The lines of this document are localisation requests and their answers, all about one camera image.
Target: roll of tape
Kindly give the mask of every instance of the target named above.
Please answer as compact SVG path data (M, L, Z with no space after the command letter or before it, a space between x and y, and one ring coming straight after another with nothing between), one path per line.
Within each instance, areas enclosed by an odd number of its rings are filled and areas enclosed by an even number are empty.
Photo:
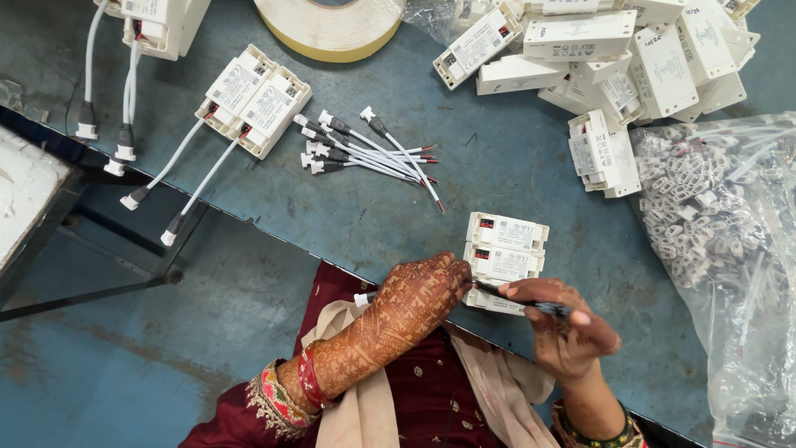
M395 34L406 0L353 0L324 6L312 0L255 0L271 32L293 50L325 62L374 54Z

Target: clear plastic bag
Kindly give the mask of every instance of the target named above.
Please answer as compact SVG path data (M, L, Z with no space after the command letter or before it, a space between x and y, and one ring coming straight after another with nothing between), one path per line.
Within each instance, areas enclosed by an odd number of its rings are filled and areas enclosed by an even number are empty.
M644 226L708 352L714 440L796 446L796 113L631 139Z

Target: concrete floor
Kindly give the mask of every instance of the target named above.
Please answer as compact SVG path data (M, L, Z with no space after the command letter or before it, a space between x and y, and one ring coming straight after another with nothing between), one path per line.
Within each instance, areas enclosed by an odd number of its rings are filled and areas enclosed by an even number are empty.
M118 202L130 190L93 186L81 204L159 242L187 197L158 188L133 213ZM94 235L142 267L157 262ZM318 263L211 209L178 259L183 284L0 324L0 446L175 446L222 391L290 356ZM8 308L141 280L55 234Z

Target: embroidered cuff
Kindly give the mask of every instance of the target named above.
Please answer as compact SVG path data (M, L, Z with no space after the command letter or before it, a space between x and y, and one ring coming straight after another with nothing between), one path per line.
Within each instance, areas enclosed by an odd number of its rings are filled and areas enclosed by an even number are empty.
M604 442L591 440L578 434L567 418L562 399L552 404L552 427L561 437L564 448L647 448L644 436L638 430L624 405L622 405L622 410L625 411L625 429L617 438Z
M297 438L306 433L317 415L296 406L276 380L276 368L285 360L275 360L246 386L246 407L257 407L257 418L265 419L266 429L275 428L276 437Z

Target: red bangle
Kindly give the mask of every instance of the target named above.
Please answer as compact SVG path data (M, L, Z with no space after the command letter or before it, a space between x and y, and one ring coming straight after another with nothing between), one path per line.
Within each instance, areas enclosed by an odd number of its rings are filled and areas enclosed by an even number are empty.
M334 406L334 402L326 397L318 386L318 379L315 378L315 370L312 366L315 346L323 342L323 340L315 340L310 342L298 357L298 381L301 383L301 388L304 391L307 401L313 407L318 409L326 409L327 407Z

